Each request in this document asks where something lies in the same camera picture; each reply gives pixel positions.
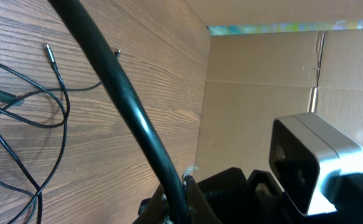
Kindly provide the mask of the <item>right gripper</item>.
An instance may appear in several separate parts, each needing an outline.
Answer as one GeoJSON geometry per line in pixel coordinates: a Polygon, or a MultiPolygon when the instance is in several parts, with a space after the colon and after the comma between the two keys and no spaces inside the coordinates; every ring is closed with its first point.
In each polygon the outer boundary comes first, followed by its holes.
{"type": "Polygon", "coordinates": [[[363,174],[342,178],[334,198],[336,212],[311,216],[300,214],[266,171],[245,177],[232,167],[198,186],[222,223],[363,223],[363,174]]]}

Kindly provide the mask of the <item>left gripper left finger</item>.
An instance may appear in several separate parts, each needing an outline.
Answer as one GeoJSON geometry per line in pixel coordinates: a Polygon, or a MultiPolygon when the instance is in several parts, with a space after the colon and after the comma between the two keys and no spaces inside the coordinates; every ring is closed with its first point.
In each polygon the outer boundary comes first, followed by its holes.
{"type": "Polygon", "coordinates": [[[169,213],[167,198],[163,199],[164,190],[158,186],[151,198],[144,199],[138,209],[138,217],[133,224],[163,223],[169,213]]]}

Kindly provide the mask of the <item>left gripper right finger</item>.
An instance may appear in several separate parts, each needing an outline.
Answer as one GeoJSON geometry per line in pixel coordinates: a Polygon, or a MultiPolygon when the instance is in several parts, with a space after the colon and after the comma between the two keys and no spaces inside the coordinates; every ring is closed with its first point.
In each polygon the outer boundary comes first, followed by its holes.
{"type": "Polygon", "coordinates": [[[191,175],[184,178],[187,208],[192,224],[221,224],[191,175]]]}

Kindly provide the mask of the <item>black cable silver plug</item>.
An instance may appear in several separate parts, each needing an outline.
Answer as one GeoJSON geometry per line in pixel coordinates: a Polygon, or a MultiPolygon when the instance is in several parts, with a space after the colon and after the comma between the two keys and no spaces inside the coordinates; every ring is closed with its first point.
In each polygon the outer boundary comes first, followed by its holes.
{"type": "Polygon", "coordinates": [[[42,128],[42,129],[53,129],[53,128],[58,128],[58,127],[63,127],[63,135],[62,135],[62,144],[60,147],[60,152],[58,155],[58,158],[52,168],[52,170],[50,171],[50,174],[47,176],[46,180],[43,182],[43,184],[38,184],[35,179],[33,178],[33,176],[29,173],[29,171],[26,169],[25,165],[22,163],[22,161],[19,159],[19,157],[17,156],[17,154],[12,150],[12,148],[9,146],[9,144],[5,141],[5,139],[0,135],[0,143],[1,145],[5,148],[5,150],[7,151],[7,153],[12,157],[12,159],[15,161],[15,163],[17,164],[18,168],[20,168],[20,170],[22,171],[22,173],[26,176],[26,178],[28,179],[28,181],[35,187],[35,193],[29,192],[27,190],[24,189],[20,189],[17,187],[13,187],[11,185],[5,184],[4,182],[0,181],[0,186],[5,188],[5,189],[9,189],[15,192],[19,192],[22,194],[26,194],[30,197],[30,200],[28,202],[28,204],[25,205],[25,207],[10,221],[8,221],[9,224],[15,223],[18,219],[20,219],[20,217],[23,216],[23,214],[25,214],[25,212],[27,210],[30,211],[29,216],[27,217],[27,219],[25,220],[26,223],[29,223],[33,216],[36,215],[37,216],[37,223],[40,223],[42,220],[42,212],[43,212],[43,198],[42,198],[42,192],[45,189],[45,187],[47,186],[47,184],[50,182],[51,178],[54,176],[60,161],[62,160],[62,156],[64,154],[65,151],[65,145],[66,145],[66,141],[67,141],[67,120],[70,114],[70,99],[68,97],[68,90],[65,87],[65,83],[60,75],[57,63],[55,61],[55,57],[54,57],[54,53],[51,49],[51,47],[49,45],[45,46],[45,49],[47,51],[47,56],[49,58],[49,62],[50,65],[52,67],[52,70],[55,73],[55,76],[57,78],[57,81],[59,83],[59,87],[58,88],[45,88],[44,86],[38,84],[37,82],[33,81],[32,79],[30,79],[29,77],[27,77],[26,75],[23,75],[17,71],[15,71],[14,69],[7,67],[3,64],[0,63],[0,68],[23,79],[25,82],[31,84],[32,86],[34,86],[36,88],[36,91],[32,91],[29,92],[23,96],[14,96],[10,93],[7,93],[5,91],[1,91],[0,90],[0,102],[5,103],[6,105],[2,108],[0,108],[0,115],[4,114],[10,118],[13,118],[17,121],[20,121],[22,123],[26,123],[28,125],[37,127],[37,128],[42,128]],[[47,95],[49,95],[59,106],[59,109],[62,112],[63,115],[63,120],[60,123],[57,124],[41,124],[41,123],[37,123],[34,121],[31,121],[29,119],[26,119],[22,116],[19,116],[17,114],[11,113],[8,111],[8,109],[16,104],[18,104],[19,102],[21,102],[22,100],[25,100],[26,98],[32,97],[34,95],[38,95],[41,93],[45,93],[47,95]]]}

